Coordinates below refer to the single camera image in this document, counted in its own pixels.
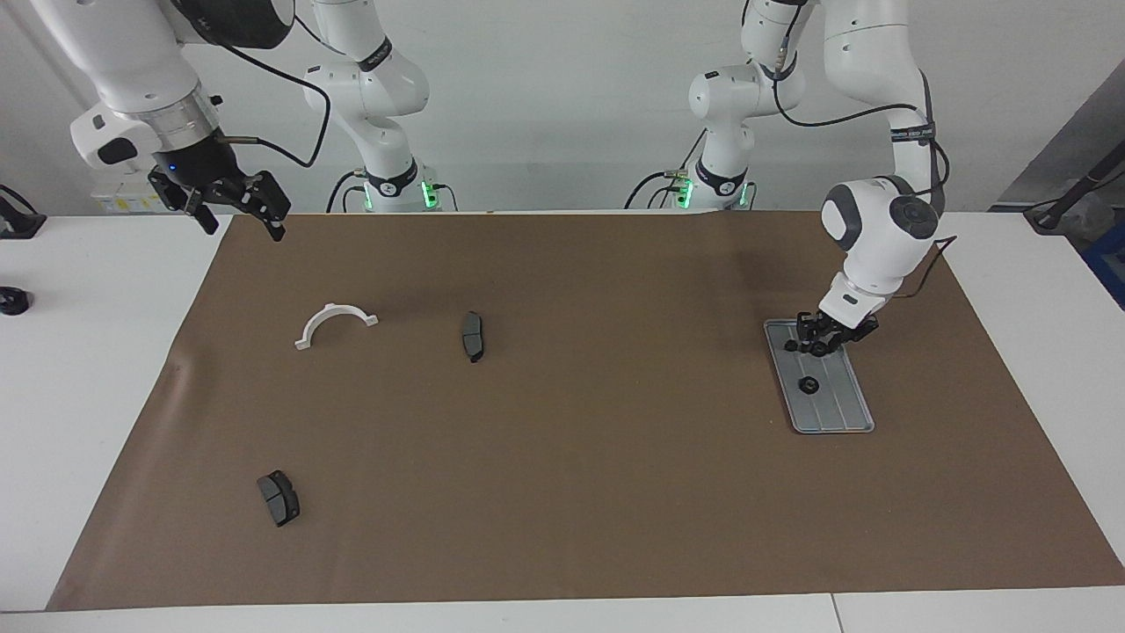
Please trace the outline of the silver metal tray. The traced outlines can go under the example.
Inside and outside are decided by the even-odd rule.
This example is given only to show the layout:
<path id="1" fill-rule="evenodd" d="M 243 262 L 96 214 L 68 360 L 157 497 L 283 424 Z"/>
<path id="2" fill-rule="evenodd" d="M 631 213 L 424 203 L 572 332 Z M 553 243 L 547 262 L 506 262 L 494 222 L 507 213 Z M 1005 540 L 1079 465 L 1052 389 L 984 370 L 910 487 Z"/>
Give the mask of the silver metal tray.
<path id="1" fill-rule="evenodd" d="M 847 350 L 837 350 L 826 358 L 813 358 L 800 350 L 789 353 L 783 349 L 785 341 L 798 340 L 796 322 L 792 319 L 764 322 L 764 332 L 788 419 L 796 433 L 844 435 L 875 429 Z M 798 389 L 804 376 L 819 381 L 818 394 L 802 394 Z"/>

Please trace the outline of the short dark brake pad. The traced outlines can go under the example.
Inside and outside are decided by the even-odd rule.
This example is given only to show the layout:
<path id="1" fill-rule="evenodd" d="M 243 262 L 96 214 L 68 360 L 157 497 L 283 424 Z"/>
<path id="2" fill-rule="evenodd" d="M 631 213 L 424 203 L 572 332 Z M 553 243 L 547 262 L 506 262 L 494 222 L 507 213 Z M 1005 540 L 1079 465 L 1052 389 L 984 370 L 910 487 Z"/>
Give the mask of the short dark brake pad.
<path id="1" fill-rule="evenodd" d="M 256 480 L 258 492 L 266 501 L 270 517 L 277 528 L 299 517 L 302 505 L 292 481 L 282 471 L 273 471 Z"/>

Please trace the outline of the brown table mat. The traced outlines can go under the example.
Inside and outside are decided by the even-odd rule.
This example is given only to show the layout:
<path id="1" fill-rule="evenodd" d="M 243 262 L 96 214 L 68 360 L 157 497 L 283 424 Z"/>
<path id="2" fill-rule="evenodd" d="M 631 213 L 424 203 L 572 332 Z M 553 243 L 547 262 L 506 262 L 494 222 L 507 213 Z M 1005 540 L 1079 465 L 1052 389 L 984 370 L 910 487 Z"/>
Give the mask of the brown table mat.
<path id="1" fill-rule="evenodd" d="M 1125 584 L 948 266 L 848 349 L 876 428 L 791 427 L 763 324 L 840 263 L 812 212 L 237 217 L 48 607 Z M 294 349 L 327 302 L 379 323 Z"/>

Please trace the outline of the white curved plastic bracket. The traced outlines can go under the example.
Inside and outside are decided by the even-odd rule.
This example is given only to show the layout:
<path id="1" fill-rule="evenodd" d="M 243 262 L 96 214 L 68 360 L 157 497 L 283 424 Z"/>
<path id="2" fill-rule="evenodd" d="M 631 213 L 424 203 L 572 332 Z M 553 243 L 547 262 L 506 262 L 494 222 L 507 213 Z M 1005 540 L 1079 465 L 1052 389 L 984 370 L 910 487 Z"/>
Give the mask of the white curved plastic bracket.
<path id="1" fill-rule="evenodd" d="M 315 332 L 317 332 L 322 325 L 325 324 L 325 322 L 335 319 L 335 317 L 354 317 L 354 319 L 362 322 L 366 327 L 374 327 L 374 325 L 379 323 L 376 314 L 364 311 L 364 309 L 359 308 L 359 306 L 327 302 L 320 309 L 320 311 L 315 311 L 313 316 L 305 322 L 304 327 L 302 327 L 302 335 L 294 341 L 294 349 L 310 349 L 315 340 Z"/>

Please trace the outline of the black table clamp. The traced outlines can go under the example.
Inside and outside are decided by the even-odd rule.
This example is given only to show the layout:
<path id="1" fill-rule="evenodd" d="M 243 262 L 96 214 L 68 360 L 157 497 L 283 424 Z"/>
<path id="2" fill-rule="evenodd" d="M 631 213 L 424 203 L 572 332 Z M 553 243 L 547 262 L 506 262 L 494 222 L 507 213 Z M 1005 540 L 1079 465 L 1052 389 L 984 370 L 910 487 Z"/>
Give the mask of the black table clamp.
<path id="1" fill-rule="evenodd" d="M 0 239 L 32 239 L 46 223 L 32 201 L 9 186 L 0 184 Z"/>

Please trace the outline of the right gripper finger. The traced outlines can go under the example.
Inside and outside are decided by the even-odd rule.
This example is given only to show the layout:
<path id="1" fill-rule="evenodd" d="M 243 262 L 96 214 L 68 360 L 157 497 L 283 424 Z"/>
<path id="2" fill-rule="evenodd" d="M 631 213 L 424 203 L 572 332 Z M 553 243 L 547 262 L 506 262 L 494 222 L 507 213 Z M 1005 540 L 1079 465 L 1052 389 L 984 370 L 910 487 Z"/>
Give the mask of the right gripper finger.
<path id="1" fill-rule="evenodd" d="M 212 208 L 207 204 L 205 189 L 189 189 L 189 191 L 184 191 L 182 212 L 189 216 L 190 219 L 194 219 L 194 221 L 197 221 L 209 236 L 220 228 L 220 221 L 217 220 L 217 217 L 214 216 Z"/>
<path id="2" fill-rule="evenodd" d="M 256 175 L 246 177 L 243 180 L 243 188 L 242 212 L 264 224 L 271 239 L 284 239 L 286 234 L 284 221 L 292 204 L 272 173 L 261 171 Z"/>

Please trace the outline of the blue box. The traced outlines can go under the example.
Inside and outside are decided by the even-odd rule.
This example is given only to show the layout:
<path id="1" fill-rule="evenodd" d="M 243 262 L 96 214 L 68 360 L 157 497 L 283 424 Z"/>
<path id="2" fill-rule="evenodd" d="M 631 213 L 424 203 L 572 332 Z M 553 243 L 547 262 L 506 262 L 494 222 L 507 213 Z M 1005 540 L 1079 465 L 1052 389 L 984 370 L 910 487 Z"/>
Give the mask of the blue box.
<path id="1" fill-rule="evenodd" d="M 1125 311 L 1125 221 L 1080 252 L 1080 257 L 1113 300 Z"/>

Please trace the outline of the black tripod stand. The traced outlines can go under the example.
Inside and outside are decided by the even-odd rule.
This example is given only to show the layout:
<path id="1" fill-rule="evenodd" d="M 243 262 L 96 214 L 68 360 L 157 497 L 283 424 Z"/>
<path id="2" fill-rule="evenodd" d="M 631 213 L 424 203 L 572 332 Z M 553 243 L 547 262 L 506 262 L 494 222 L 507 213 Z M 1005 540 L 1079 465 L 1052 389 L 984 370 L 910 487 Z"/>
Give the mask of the black tripod stand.
<path id="1" fill-rule="evenodd" d="M 1102 156 L 1084 177 L 1070 186 L 1064 193 L 1052 198 L 1052 200 L 1033 204 L 1024 211 L 1025 219 L 1030 227 L 1040 234 L 1052 234 L 1058 229 L 1058 224 L 1063 219 L 1064 214 L 1079 204 L 1084 196 L 1101 191 L 1102 188 L 1112 186 L 1118 178 L 1125 177 L 1125 139 L 1118 142 Z"/>

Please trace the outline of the white wall socket box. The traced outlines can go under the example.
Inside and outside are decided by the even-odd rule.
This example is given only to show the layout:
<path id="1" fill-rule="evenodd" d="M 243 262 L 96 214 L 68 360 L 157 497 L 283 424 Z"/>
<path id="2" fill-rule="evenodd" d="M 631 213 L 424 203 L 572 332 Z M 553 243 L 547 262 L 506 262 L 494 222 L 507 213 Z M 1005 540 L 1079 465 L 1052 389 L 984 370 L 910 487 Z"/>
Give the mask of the white wall socket box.
<path id="1" fill-rule="evenodd" d="M 106 214 L 171 214 L 148 183 L 117 181 L 96 183 L 90 197 Z"/>

